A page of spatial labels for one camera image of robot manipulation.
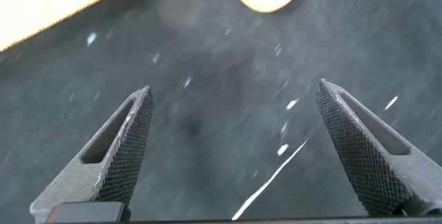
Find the textured metal surface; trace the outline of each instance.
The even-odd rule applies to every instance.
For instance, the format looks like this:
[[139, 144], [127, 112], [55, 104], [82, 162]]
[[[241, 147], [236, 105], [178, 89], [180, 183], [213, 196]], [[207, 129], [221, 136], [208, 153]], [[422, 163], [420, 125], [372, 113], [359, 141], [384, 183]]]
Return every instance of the textured metal surface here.
[[131, 94], [30, 206], [43, 223], [67, 202], [120, 201], [128, 205], [144, 154], [153, 97], [149, 87]]
[[140, 104], [128, 116], [127, 125], [119, 137], [119, 144], [112, 155], [112, 160], [104, 179], [101, 181], [95, 201], [119, 201], [129, 204], [137, 184], [138, 173], [143, 161], [148, 127], [151, 123], [153, 105], [152, 95], [146, 93], [139, 99]]
[[331, 139], [359, 201], [370, 215], [390, 215], [401, 210], [412, 192], [385, 161], [361, 124], [344, 109], [330, 84], [323, 80], [316, 101]]

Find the blurry background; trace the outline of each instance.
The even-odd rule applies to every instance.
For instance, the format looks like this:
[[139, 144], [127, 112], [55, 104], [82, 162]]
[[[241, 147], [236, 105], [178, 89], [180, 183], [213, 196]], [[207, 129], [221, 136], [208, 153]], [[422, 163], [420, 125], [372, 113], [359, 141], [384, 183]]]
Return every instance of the blurry background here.
[[442, 164], [441, 2], [295, 0], [264, 15], [239, 0], [101, 1], [0, 53], [1, 219], [31, 223], [29, 204], [145, 85], [133, 220], [231, 218], [307, 138], [242, 218], [365, 215], [315, 88], [342, 86]]

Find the gray metal tweezer arm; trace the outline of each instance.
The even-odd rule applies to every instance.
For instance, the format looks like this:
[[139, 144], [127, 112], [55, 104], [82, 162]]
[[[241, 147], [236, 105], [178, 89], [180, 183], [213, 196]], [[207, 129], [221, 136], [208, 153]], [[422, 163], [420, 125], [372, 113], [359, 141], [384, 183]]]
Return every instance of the gray metal tweezer arm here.
[[143, 160], [153, 113], [149, 87], [136, 91], [30, 206], [35, 223], [66, 202], [129, 204]]
[[442, 168], [341, 87], [322, 80], [316, 102], [345, 172], [370, 216], [442, 208]]

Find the white speck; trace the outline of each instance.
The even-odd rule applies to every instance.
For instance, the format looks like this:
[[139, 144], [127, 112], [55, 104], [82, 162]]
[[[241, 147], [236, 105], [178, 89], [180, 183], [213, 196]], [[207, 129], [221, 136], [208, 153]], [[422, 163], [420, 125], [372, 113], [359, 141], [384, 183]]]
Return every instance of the white speck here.
[[275, 51], [276, 51], [276, 56], [278, 57], [282, 52], [281, 44], [276, 45]]
[[229, 35], [230, 32], [232, 32], [232, 28], [227, 29], [226, 32], [225, 32], [225, 35]]
[[271, 181], [273, 181], [275, 179], [275, 177], [279, 174], [279, 172], [282, 170], [282, 168], [284, 168], [285, 165], [287, 165], [287, 163], [290, 162], [290, 160], [304, 147], [305, 143], [307, 143], [309, 139], [307, 138], [303, 144], [301, 146], [299, 146], [299, 148], [297, 148], [297, 150], [295, 150], [295, 152], [293, 152], [293, 154], [285, 161], [283, 162], [283, 164], [275, 171], [275, 173], [271, 176], [271, 178], [260, 188], [257, 190], [257, 192], [255, 192], [253, 195], [251, 195], [245, 202], [244, 204], [241, 206], [241, 208], [236, 212], [236, 214], [232, 217], [232, 221], [237, 220], [238, 218], [240, 218], [241, 214], [250, 206], [250, 204], [264, 191], [264, 189], [269, 186], [269, 184], [271, 183]]
[[388, 103], [387, 107], [385, 107], [385, 110], [389, 109], [397, 100], [398, 100], [398, 97], [395, 96], [393, 98], [393, 100], [390, 103]]
[[281, 128], [281, 142], [285, 139], [285, 136], [287, 135], [287, 121], [283, 124]]
[[287, 110], [290, 110], [292, 107], [294, 107], [296, 105], [296, 103], [298, 103], [299, 98], [296, 100], [292, 100], [290, 101], [290, 103], [287, 105]]
[[192, 77], [190, 77], [190, 76], [187, 77], [186, 81], [184, 82], [184, 88], [188, 87], [189, 84], [191, 83], [191, 81], [192, 81]]
[[278, 150], [278, 156], [281, 156], [285, 152], [288, 146], [289, 146], [288, 144], [284, 144], [283, 146], [281, 146], [281, 148], [279, 148]]
[[75, 95], [75, 92], [72, 92], [72, 94], [69, 97], [69, 101], [68, 102], [70, 102], [74, 98], [74, 95]]
[[98, 91], [97, 94], [95, 95], [95, 97], [94, 97], [94, 101], [97, 100], [98, 97], [99, 97], [99, 91]]
[[284, 88], [287, 86], [287, 83], [289, 83], [289, 81], [285, 81], [284, 85], [282, 85], [281, 88], [275, 93], [275, 96], [281, 93], [282, 90], [284, 90]]
[[97, 37], [97, 34], [96, 34], [95, 32], [92, 32], [92, 33], [88, 36], [88, 39], [87, 39], [88, 46], [91, 45], [91, 44], [95, 41], [95, 38], [96, 38], [96, 37]]
[[158, 62], [159, 58], [160, 58], [160, 54], [156, 53], [155, 56], [152, 59], [152, 63], [155, 65]]
[[109, 30], [108, 34], [106, 35], [106, 39], [109, 39], [113, 36], [113, 30]]
[[40, 157], [41, 157], [41, 153], [37, 156], [37, 159], [34, 162], [35, 164], [37, 164], [37, 162], [39, 161]]

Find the dark gray surface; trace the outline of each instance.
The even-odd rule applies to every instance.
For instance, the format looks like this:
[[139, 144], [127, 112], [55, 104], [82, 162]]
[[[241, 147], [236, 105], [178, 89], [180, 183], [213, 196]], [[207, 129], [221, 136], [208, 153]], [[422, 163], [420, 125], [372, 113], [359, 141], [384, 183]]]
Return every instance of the dark gray surface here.
[[242, 217], [366, 214], [314, 89], [342, 86], [441, 164], [441, 1], [296, 0], [270, 15], [239, 0], [102, 1], [0, 54], [2, 220], [30, 223], [31, 201], [145, 85], [155, 112], [133, 219], [231, 218], [307, 137]]

